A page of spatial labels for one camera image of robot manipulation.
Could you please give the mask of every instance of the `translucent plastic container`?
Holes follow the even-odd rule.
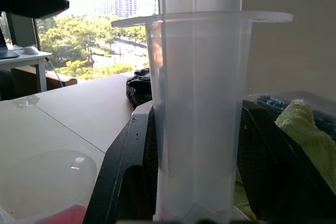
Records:
[[[92,158],[77,151],[25,160],[1,175],[0,223],[80,224],[96,174]]]
[[[112,23],[146,24],[160,219],[229,222],[253,22],[291,20],[286,13],[196,12]]]

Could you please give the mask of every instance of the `black fabric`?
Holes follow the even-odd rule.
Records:
[[[134,77],[127,79],[126,96],[130,100],[133,108],[152,100],[149,68],[136,70]]]

